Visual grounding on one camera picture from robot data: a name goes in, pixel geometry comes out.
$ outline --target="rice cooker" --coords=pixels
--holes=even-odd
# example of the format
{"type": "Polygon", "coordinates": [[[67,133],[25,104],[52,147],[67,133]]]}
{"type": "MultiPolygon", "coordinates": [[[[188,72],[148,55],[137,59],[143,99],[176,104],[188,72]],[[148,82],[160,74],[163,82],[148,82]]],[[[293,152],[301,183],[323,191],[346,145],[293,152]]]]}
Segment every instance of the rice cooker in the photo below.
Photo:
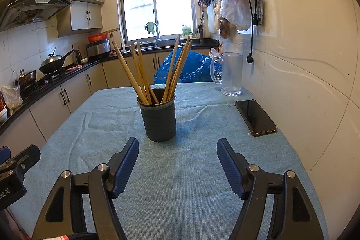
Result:
{"type": "Polygon", "coordinates": [[[98,57],[105,57],[109,55],[111,51],[109,39],[103,39],[100,41],[89,43],[86,46],[86,52],[88,57],[98,56],[98,57]]]}

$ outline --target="red bowl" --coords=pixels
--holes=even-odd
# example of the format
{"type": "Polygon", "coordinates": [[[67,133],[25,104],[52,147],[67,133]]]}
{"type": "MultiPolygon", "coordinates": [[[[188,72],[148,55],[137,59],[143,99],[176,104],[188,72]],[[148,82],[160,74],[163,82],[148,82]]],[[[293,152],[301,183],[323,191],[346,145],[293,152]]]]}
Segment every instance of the red bowl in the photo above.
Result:
{"type": "Polygon", "coordinates": [[[104,40],[107,37],[108,37],[107,34],[101,33],[101,34],[96,34],[96,35],[89,36],[88,39],[89,39],[89,42],[92,43],[92,42],[104,40]]]}

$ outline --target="glass mug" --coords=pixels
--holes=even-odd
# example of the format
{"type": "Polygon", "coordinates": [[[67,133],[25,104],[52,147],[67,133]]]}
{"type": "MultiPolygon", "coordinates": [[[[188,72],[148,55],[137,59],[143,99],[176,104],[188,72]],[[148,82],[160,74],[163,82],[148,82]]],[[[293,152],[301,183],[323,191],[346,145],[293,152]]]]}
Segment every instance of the glass mug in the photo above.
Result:
{"type": "Polygon", "coordinates": [[[221,92],[226,96],[238,96],[241,93],[243,74],[243,55],[235,52],[223,52],[220,57],[214,56],[210,64],[211,79],[221,84],[221,92]],[[221,80],[215,77],[214,63],[221,64],[221,80]]]}

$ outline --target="metal screw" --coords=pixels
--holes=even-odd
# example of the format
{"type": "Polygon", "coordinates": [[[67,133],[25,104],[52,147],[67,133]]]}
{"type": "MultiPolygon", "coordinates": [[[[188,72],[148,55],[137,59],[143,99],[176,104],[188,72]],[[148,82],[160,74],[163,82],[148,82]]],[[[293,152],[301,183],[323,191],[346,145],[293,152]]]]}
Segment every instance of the metal screw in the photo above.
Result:
{"type": "Polygon", "coordinates": [[[69,176],[70,176],[70,171],[64,171],[63,173],[61,173],[62,178],[68,178],[69,176]]]}
{"type": "Polygon", "coordinates": [[[251,165],[249,166],[249,169],[250,169],[251,171],[253,171],[253,172],[257,172],[257,171],[259,171],[259,166],[258,166],[258,165],[255,165],[255,164],[251,164],[251,165]]]}
{"type": "Polygon", "coordinates": [[[289,178],[295,178],[296,174],[294,171],[287,171],[286,172],[286,175],[289,177],[289,178]]]}
{"type": "Polygon", "coordinates": [[[108,168],[107,164],[100,164],[98,165],[99,171],[105,171],[108,168]]]}

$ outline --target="window pane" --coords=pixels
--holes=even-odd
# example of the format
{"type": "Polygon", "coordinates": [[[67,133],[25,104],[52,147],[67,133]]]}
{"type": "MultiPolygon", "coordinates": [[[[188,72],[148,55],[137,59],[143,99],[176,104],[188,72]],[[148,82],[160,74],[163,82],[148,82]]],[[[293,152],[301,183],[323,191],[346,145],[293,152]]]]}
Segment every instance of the window pane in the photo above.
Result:
{"type": "Polygon", "coordinates": [[[191,0],[156,0],[160,35],[182,34],[182,25],[193,29],[191,0]]]}
{"type": "Polygon", "coordinates": [[[127,39],[136,40],[151,37],[145,31],[147,22],[155,22],[154,0],[124,0],[127,39]]]}

